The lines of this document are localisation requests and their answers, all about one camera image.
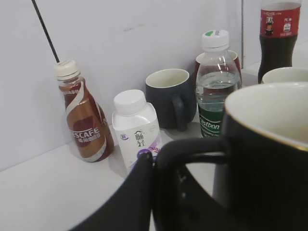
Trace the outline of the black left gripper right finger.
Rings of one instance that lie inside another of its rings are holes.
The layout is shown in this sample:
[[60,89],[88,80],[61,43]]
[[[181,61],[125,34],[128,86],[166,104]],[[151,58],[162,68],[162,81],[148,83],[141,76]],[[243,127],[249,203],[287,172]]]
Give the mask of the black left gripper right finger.
[[222,207],[187,167],[156,175],[154,222],[158,231],[224,231]]

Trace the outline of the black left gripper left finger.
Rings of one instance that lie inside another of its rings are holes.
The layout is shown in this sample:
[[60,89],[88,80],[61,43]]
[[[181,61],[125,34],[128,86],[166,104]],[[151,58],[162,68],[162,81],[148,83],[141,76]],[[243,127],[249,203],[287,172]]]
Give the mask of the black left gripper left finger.
[[140,155],[117,191],[73,231],[148,231],[153,189],[153,157]]

